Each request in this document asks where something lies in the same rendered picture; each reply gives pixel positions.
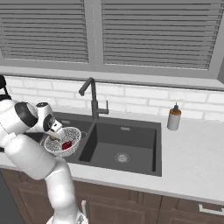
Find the white soap dispenser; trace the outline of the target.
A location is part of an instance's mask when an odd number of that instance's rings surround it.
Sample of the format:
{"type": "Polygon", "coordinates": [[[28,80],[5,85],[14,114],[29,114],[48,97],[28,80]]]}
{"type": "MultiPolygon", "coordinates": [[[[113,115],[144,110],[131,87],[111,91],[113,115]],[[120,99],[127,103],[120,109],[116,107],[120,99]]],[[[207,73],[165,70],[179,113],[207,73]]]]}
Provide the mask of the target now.
{"type": "Polygon", "coordinates": [[[179,128],[179,121],[181,117],[181,110],[179,109],[179,105],[175,104],[173,108],[170,109],[167,129],[168,130],[177,130],[179,128]]]}

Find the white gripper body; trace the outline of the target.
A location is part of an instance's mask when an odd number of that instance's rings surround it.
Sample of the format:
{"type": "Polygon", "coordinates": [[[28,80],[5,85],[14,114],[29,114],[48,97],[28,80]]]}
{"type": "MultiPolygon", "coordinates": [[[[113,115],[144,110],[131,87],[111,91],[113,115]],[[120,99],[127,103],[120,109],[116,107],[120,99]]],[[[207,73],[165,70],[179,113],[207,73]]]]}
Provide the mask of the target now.
{"type": "Polygon", "coordinates": [[[62,140],[66,137],[66,133],[63,130],[62,124],[57,120],[54,121],[52,127],[48,130],[48,134],[52,137],[56,137],[59,140],[62,140]]]}

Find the grey window blind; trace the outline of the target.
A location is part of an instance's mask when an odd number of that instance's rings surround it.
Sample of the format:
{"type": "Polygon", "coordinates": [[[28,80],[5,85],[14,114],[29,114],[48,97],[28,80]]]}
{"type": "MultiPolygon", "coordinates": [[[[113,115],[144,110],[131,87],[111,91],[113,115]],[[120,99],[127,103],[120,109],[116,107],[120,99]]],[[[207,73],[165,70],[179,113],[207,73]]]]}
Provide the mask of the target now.
{"type": "Polygon", "coordinates": [[[103,62],[207,70],[224,0],[101,0],[103,62]]]}
{"type": "Polygon", "coordinates": [[[88,62],[84,0],[0,0],[7,60],[88,62]]]}

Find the brown cupboard door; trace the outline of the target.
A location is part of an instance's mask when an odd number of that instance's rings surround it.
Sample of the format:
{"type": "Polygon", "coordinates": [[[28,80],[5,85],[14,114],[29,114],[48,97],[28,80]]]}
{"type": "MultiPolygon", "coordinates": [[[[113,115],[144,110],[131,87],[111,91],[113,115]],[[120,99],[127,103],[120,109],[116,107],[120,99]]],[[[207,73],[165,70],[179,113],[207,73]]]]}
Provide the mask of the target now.
{"type": "Polygon", "coordinates": [[[163,196],[157,224],[224,224],[224,216],[199,211],[204,208],[220,211],[224,206],[163,196]]]}
{"type": "Polygon", "coordinates": [[[74,182],[76,196],[87,202],[89,224],[157,224],[162,197],[147,192],[74,182]]]}

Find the grey window frame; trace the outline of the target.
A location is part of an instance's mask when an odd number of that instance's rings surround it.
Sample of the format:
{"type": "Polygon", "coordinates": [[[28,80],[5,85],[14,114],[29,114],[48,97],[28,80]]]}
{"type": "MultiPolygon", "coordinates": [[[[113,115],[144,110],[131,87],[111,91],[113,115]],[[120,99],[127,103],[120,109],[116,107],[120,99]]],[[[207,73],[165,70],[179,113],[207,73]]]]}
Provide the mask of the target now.
{"type": "Polygon", "coordinates": [[[210,67],[207,70],[168,67],[115,65],[103,62],[102,0],[84,0],[87,25],[88,62],[59,62],[5,59],[0,50],[0,73],[23,76],[121,82],[161,87],[224,90],[224,18],[210,67]]]}

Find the dark dishwasher front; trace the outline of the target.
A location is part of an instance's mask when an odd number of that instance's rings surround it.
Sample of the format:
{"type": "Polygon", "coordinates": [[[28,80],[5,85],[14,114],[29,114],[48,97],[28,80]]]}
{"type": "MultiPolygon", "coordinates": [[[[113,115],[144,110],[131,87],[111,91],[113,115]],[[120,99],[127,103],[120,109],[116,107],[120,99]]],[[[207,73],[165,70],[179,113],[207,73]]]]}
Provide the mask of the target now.
{"type": "Polygon", "coordinates": [[[0,172],[0,224],[25,224],[0,172]]]}

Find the dark grey faucet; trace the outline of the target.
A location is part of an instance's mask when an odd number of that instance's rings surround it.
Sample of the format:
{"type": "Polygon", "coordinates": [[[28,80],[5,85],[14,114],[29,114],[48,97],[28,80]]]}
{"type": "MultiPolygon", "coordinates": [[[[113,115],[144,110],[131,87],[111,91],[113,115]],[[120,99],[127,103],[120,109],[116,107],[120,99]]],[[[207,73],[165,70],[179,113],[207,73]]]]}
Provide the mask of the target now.
{"type": "Polygon", "coordinates": [[[97,120],[99,118],[99,114],[107,115],[109,113],[109,103],[106,102],[106,108],[98,107],[98,101],[96,99],[95,79],[92,77],[89,77],[85,81],[85,83],[82,85],[82,87],[79,90],[79,94],[83,96],[86,90],[88,89],[88,87],[91,87],[91,94],[92,94],[92,101],[91,101],[92,117],[94,120],[97,120]]]}

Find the red object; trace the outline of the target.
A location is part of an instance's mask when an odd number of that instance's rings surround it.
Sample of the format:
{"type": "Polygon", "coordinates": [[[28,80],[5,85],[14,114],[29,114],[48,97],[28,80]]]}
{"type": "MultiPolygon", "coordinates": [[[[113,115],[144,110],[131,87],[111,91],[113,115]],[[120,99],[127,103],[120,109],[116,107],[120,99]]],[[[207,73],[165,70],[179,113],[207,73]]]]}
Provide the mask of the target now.
{"type": "Polygon", "coordinates": [[[61,146],[62,150],[66,150],[68,148],[70,148],[72,146],[72,142],[71,141],[67,141],[67,142],[64,142],[61,146]]]}

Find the dark grey sink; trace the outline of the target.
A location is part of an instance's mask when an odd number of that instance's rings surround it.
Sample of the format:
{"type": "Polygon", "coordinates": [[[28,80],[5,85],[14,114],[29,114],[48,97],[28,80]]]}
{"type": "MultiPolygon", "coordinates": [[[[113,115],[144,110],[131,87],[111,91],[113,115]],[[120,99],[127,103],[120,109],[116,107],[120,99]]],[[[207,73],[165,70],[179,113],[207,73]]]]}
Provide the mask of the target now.
{"type": "Polygon", "coordinates": [[[111,117],[95,121],[89,115],[56,112],[65,127],[82,132],[82,140],[68,163],[160,177],[162,175],[161,124],[111,117]],[[130,155],[128,163],[115,161],[116,153],[130,155]]]}

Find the black object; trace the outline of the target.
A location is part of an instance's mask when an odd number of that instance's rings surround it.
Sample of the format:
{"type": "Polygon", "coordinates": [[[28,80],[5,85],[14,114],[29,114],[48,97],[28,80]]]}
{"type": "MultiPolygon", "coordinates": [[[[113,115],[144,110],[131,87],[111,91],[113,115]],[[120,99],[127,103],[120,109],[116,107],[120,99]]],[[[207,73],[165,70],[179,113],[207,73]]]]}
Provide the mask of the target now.
{"type": "Polygon", "coordinates": [[[3,75],[0,74],[0,89],[4,90],[3,94],[0,94],[0,101],[3,100],[11,100],[11,96],[8,94],[7,88],[6,88],[6,80],[3,75]]]}

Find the silver sink drain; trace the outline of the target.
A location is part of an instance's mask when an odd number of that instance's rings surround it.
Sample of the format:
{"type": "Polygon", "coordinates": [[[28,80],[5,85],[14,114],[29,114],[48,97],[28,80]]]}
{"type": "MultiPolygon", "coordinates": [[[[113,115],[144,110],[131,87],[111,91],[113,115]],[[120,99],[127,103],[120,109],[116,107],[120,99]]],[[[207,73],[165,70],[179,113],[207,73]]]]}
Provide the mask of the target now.
{"type": "Polygon", "coordinates": [[[128,163],[130,161],[130,155],[127,153],[116,153],[115,161],[119,163],[128,163]]]}

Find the white mesh colander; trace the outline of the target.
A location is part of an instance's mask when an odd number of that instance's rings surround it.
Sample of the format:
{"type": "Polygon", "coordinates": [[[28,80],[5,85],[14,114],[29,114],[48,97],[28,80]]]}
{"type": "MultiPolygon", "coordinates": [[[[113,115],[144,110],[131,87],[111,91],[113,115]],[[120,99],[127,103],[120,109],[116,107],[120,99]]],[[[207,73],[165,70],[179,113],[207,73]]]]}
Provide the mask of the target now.
{"type": "Polygon", "coordinates": [[[66,136],[61,140],[51,140],[48,136],[44,141],[45,149],[56,157],[71,156],[76,152],[81,141],[81,131],[79,129],[75,127],[65,127],[64,131],[66,136]],[[62,145],[68,141],[70,141],[72,145],[63,149],[62,145]]]}

